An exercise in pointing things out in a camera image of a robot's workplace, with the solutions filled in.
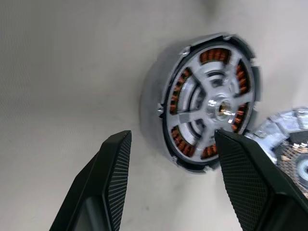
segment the silver metal housing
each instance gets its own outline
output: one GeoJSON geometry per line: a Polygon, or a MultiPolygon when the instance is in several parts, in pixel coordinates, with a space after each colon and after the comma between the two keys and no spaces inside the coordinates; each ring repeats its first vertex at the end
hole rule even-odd
{"type": "Polygon", "coordinates": [[[256,141],[308,198],[308,108],[270,116],[246,137],[256,141]]]}
{"type": "MultiPolygon", "coordinates": [[[[204,172],[206,169],[216,168],[218,163],[217,156],[213,156],[211,158],[207,158],[205,160],[199,159],[190,159],[184,155],[179,155],[177,150],[174,150],[175,146],[170,144],[170,139],[166,136],[166,130],[170,130],[170,128],[174,125],[173,123],[179,124],[181,126],[181,130],[183,133],[187,131],[185,125],[180,123],[181,120],[189,119],[191,116],[202,117],[202,120],[205,121],[204,115],[211,120],[215,121],[214,126],[210,126],[210,124],[206,124],[207,128],[211,128],[213,131],[218,128],[219,124],[223,124],[225,128],[226,125],[229,126],[231,130],[231,125],[227,124],[228,121],[234,119],[234,111],[240,102],[239,99],[231,98],[229,95],[226,95],[229,89],[223,89],[223,85],[218,88],[210,89],[209,92],[213,92],[213,94],[206,94],[207,99],[203,99],[203,104],[199,112],[202,111],[202,116],[197,112],[193,114],[180,115],[177,118],[170,115],[170,113],[166,110],[166,102],[167,104],[171,100],[171,96],[168,93],[169,89],[174,87],[176,84],[176,80],[179,78],[179,73],[181,70],[179,68],[185,68],[183,63],[192,63],[194,60],[187,60],[190,54],[201,53],[207,47],[217,47],[223,48],[224,46],[228,46],[228,49],[233,50],[237,54],[241,55],[243,62],[247,66],[249,66],[249,76],[251,78],[251,82],[253,84],[253,91],[249,95],[249,100],[247,102],[250,103],[249,113],[245,120],[245,124],[241,125],[239,133],[245,132],[245,129],[251,128],[251,125],[254,122],[256,117],[256,112],[253,110],[253,105],[255,101],[260,100],[260,91],[261,91],[261,83],[259,76],[259,67],[254,66],[255,55],[252,53],[252,50],[249,46],[238,36],[230,35],[227,33],[219,33],[214,35],[209,35],[203,38],[194,39],[188,42],[181,42],[175,44],[167,48],[158,58],[157,62],[150,69],[148,76],[145,80],[143,92],[141,95],[141,105],[140,105],[140,117],[141,117],[141,130],[143,135],[147,138],[150,144],[157,148],[160,153],[165,154],[172,162],[176,165],[183,167],[184,169],[192,172],[204,172]],[[219,107],[223,105],[223,110],[219,111],[219,107]]],[[[224,67],[219,66],[221,64],[212,62],[211,64],[202,68],[203,73],[209,73],[211,69],[213,70],[222,70],[224,67]]],[[[225,71],[223,73],[224,77],[220,75],[214,75],[213,79],[220,78],[222,81],[228,76],[231,76],[232,73],[225,71]]],[[[234,88],[234,84],[231,80],[228,87],[233,86],[232,91],[238,92],[238,88],[234,88]]],[[[187,92],[192,91],[195,83],[193,80],[185,83],[184,88],[187,88],[187,92]]],[[[208,88],[210,85],[207,85],[202,82],[199,82],[200,86],[203,88],[208,88]]],[[[198,97],[204,89],[196,88],[194,89],[195,93],[193,94],[191,100],[191,106],[196,106],[198,104],[198,97]]],[[[180,108],[185,111],[189,106],[185,104],[187,100],[185,99],[185,94],[181,96],[179,99],[180,108]]],[[[201,125],[198,123],[192,123],[192,128],[199,135],[201,134],[201,125]]],[[[185,137],[188,142],[192,144],[196,141],[193,137],[185,137]]]]}

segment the circular motor casing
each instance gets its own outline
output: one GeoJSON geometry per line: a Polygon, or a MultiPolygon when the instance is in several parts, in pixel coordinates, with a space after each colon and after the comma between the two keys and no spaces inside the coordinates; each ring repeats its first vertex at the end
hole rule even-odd
{"type": "MultiPolygon", "coordinates": [[[[174,164],[190,172],[205,172],[208,168],[215,169],[219,166],[218,156],[209,158],[208,161],[194,163],[182,158],[170,144],[164,129],[164,116],[166,115],[166,96],[173,83],[175,74],[182,63],[190,54],[197,52],[209,44],[230,44],[236,47],[250,63],[252,78],[254,80],[254,99],[260,101],[261,79],[259,67],[252,49],[237,35],[218,33],[202,38],[179,42],[166,48],[151,67],[145,79],[140,104],[141,131],[148,142],[170,159],[174,164]]],[[[249,121],[244,129],[252,128],[256,118],[256,111],[252,110],[249,121]]]]}

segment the screw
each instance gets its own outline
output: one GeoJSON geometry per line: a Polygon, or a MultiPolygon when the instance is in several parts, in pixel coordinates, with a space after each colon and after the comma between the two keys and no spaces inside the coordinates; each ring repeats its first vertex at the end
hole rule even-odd
{"type": "Polygon", "coordinates": [[[259,63],[256,58],[250,59],[251,66],[259,66],[259,63]]]}
{"type": "Polygon", "coordinates": [[[223,35],[224,40],[230,40],[232,37],[233,37],[233,35],[230,35],[230,34],[227,34],[227,33],[225,35],[223,35]]]}
{"type": "Polygon", "coordinates": [[[190,52],[191,52],[191,47],[185,47],[180,53],[180,55],[182,55],[183,57],[186,57],[187,55],[189,55],[190,52]]]}
{"type": "Polygon", "coordinates": [[[157,105],[157,112],[159,117],[164,113],[164,107],[160,103],[157,105]]]}
{"type": "Polygon", "coordinates": [[[174,163],[177,163],[178,158],[176,156],[173,156],[173,157],[171,157],[171,161],[174,162],[174,163]]]}
{"type": "Polygon", "coordinates": [[[300,109],[299,109],[299,110],[297,111],[297,113],[299,113],[299,114],[301,114],[301,115],[302,115],[302,114],[304,114],[304,113],[305,113],[305,111],[302,111],[302,110],[300,110],[300,109]]]}
{"type": "Polygon", "coordinates": [[[257,131],[255,132],[255,135],[258,136],[259,138],[264,138],[267,136],[267,134],[263,131],[257,131]]]}

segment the copper wire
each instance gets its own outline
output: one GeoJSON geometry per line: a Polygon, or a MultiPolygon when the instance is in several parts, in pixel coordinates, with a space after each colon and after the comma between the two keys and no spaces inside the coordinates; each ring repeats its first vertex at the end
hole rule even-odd
{"type": "Polygon", "coordinates": [[[207,51],[203,52],[200,55],[200,61],[201,61],[202,64],[206,63],[206,61],[207,61],[207,51]]]}
{"type": "Polygon", "coordinates": [[[184,74],[185,77],[189,77],[191,75],[187,68],[184,70],[183,74],[184,74]]]}
{"type": "Polygon", "coordinates": [[[171,132],[171,135],[173,138],[175,138],[177,135],[178,135],[178,130],[177,129],[174,129],[172,132],[171,132]]]}
{"type": "Polygon", "coordinates": [[[214,56],[214,49],[211,49],[208,53],[208,59],[209,60],[212,60],[213,59],[213,56],[214,56]]]}
{"type": "Polygon", "coordinates": [[[175,104],[171,104],[171,105],[170,105],[170,110],[171,110],[171,111],[175,110],[176,108],[177,108],[177,107],[176,107],[175,104]]]}
{"type": "Polygon", "coordinates": [[[182,141],[180,142],[178,148],[182,151],[182,150],[184,149],[184,147],[185,147],[185,144],[186,144],[185,141],[182,140],[182,141]]]}
{"type": "Polygon", "coordinates": [[[211,149],[211,147],[208,147],[208,148],[207,148],[207,155],[208,155],[208,156],[211,156],[211,155],[212,155],[212,149],[211,149]]]}
{"type": "Polygon", "coordinates": [[[219,56],[220,56],[220,49],[218,48],[218,49],[215,50],[214,59],[215,59],[215,60],[219,60],[219,56]]]}
{"type": "Polygon", "coordinates": [[[217,153],[216,144],[213,145],[213,152],[214,152],[215,154],[217,153]]]}
{"type": "Polygon", "coordinates": [[[178,100],[178,98],[179,98],[178,96],[172,95],[171,100],[176,101],[176,100],[178,100]]]}
{"type": "Polygon", "coordinates": [[[244,79],[244,78],[242,78],[240,81],[239,81],[239,84],[240,85],[243,85],[243,84],[245,84],[246,83],[246,79],[244,79]]]}
{"type": "Polygon", "coordinates": [[[237,114],[239,115],[239,116],[242,116],[242,115],[244,115],[244,111],[237,111],[237,114]]]}
{"type": "Polygon", "coordinates": [[[247,90],[247,87],[246,86],[244,86],[244,87],[241,87],[241,92],[245,92],[247,90]]]}
{"type": "Polygon", "coordinates": [[[175,141],[175,144],[176,145],[179,145],[180,143],[181,143],[181,137],[180,136],[177,136],[175,139],[174,139],[174,141],[175,141]]]}
{"type": "Polygon", "coordinates": [[[236,131],[237,130],[237,126],[232,124],[232,129],[233,129],[233,131],[236,131]]]}
{"type": "Polygon", "coordinates": [[[185,81],[186,81],[186,79],[181,77],[181,78],[179,78],[178,83],[180,83],[182,85],[183,83],[185,83],[185,81]]]}
{"type": "Polygon", "coordinates": [[[188,155],[188,152],[189,152],[189,146],[186,145],[186,147],[185,147],[184,150],[183,150],[183,154],[184,154],[184,155],[188,155]]]}
{"type": "Polygon", "coordinates": [[[180,91],[180,90],[181,90],[181,88],[179,86],[175,86],[175,88],[174,88],[175,92],[180,91]]]}
{"type": "Polygon", "coordinates": [[[242,79],[244,77],[244,71],[240,71],[238,74],[237,74],[237,78],[238,79],[242,79]]]}

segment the central shaft hole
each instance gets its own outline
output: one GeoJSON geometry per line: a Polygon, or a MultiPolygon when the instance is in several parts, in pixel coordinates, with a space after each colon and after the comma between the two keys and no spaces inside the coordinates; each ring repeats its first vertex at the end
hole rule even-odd
{"type": "Polygon", "coordinates": [[[219,115],[222,116],[224,114],[226,107],[227,107],[226,103],[222,102],[221,105],[219,106],[219,115]]]}

